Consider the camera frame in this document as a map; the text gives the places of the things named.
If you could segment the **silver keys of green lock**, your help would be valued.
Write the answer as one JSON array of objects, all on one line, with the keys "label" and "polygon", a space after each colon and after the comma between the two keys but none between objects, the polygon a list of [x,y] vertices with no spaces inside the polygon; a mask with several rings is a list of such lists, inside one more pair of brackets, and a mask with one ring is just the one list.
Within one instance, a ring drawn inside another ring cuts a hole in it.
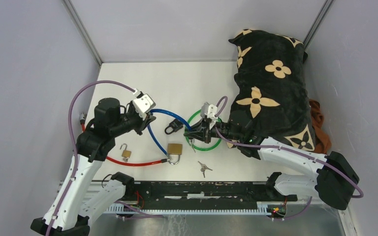
[{"label": "silver keys of green lock", "polygon": [[194,139],[194,138],[188,138],[188,140],[189,140],[189,144],[190,144],[192,150],[193,150],[194,152],[196,152],[196,148],[195,148],[195,139]]}]

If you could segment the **green cable lock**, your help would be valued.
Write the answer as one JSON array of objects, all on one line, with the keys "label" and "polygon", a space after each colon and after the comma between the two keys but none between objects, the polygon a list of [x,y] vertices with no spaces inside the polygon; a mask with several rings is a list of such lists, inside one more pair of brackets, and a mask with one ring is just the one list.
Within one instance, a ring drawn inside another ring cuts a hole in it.
[{"label": "green cable lock", "polygon": [[[190,116],[190,118],[188,119],[188,123],[190,124],[194,118],[199,117],[200,116],[200,112],[201,112],[201,110],[198,110],[198,111],[194,112]],[[186,139],[187,144],[190,146],[188,138],[185,137],[185,139]],[[212,146],[209,146],[209,147],[198,147],[198,146],[195,145],[195,148],[196,148],[196,151],[206,152],[206,151],[214,150],[215,148],[217,148],[219,146],[220,143],[221,143],[221,139],[217,139],[217,141]]]}]

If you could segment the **blue cable lock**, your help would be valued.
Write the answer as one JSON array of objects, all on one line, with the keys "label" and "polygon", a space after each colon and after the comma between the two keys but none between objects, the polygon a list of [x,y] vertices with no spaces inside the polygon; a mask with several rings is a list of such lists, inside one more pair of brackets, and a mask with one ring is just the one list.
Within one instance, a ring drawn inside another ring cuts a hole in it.
[{"label": "blue cable lock", "polygon": [[[168,111],[168,110],[165,110],[165,109],[151,109],[150,112],[151,112],[151,114],[157,114],[157,113],[159,113],[159,114],[163,114],[163,115],[167,115],[169,117],[175,118],[178,121],[180,121],[187,128],[188,131],[191,131],[191,126],[189,125],[189,123],[184,118],[182,118],[180,115],[178,115],[178,114],[176,114],[174,112],[171,112],[171,111]],[[164,155],[167,155],[167,151],[165,150],[165,148],[163,148],[161,146],[161,144],[159,143],[159,141],[155,137],[155,135],[154,135],[154,133],[153,133],[150,125],[147,126],[147,129],[149,131],[149,134],[150,134],[152,140],[157,145],[157,147],[160,149],[160,151]]]}]

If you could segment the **black padlock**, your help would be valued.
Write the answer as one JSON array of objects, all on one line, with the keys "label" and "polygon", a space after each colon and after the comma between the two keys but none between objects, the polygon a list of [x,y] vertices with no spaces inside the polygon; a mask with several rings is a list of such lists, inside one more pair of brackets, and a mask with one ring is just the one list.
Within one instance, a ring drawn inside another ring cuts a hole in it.
[{"label": "black padlock", "polygon": [[177,118],[175,118],[164,129],[164,132],[165,132],[166,135],[170,135],[172,133],[175,133],[175,132],[179,131],[183,127],[184,127],[184,124],[180,120],[178,120]]}]

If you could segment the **silver keys of brass padlock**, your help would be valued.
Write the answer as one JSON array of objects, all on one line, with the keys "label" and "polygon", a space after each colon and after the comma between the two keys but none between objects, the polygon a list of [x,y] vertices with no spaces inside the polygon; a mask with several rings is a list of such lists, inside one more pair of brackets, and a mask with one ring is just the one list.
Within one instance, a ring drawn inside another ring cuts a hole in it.
[{"label": "silver keys of brass padlock", "polygon": [[206,171],[213,171],[213,169],[209,168],[206,164],[203,164],[203,163],[201,163],[200,161],[198,161],[198,163],[199,163],[200,166],[201,166],[200,171],[201,171],[201,173],[202,173],[202,175],[203,175],[204,178],[206,177],[206,176],[205,176],[205,172],[206,172]]}]

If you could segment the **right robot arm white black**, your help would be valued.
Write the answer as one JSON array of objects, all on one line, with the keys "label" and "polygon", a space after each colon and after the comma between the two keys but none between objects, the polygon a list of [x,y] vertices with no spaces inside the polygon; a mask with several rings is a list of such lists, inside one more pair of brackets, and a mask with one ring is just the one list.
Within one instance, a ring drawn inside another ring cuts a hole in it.
[{"label": "right robot arm white black", "polygon": [[283,195],[309,196],[319,198],[335,209],[345,210],[351,199],[364,197],[358,186],[357,173],[342,154],[335,151],[329,155],[313,153],[289,146],[260,135],[245,117],[236,122],[234,119],[240,116],[236,112],[228,122],[219,122],[202,114],[200,121],[185,129],[184,136],[204,143],[219,138],[234,144],[247,157],[281,164],[297,171],[298,175],[279,172],[270,175],[264,193],[271,201]]}]

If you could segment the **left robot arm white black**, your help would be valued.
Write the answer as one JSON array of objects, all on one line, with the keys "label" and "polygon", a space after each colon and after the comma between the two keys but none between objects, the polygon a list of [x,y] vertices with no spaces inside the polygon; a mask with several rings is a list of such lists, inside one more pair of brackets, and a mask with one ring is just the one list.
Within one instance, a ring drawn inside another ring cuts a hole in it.
[{"label": "left robot arm white black", "polygon": [[147,94],[130,102],[121,112],[116,98],[104,98],[94,108],[94,118],[74,142],[74,155],[68,174],[48,212],[31,223],[31,229],[43,236],[87,236],[91,225],[119,198],[131,199],[135,194],[134,179],[116,173],[105,189],[86,203],[83,198],[95,174],[115,146],[115,138],[142,131],[155,116],[150,110],[155,102]]}]

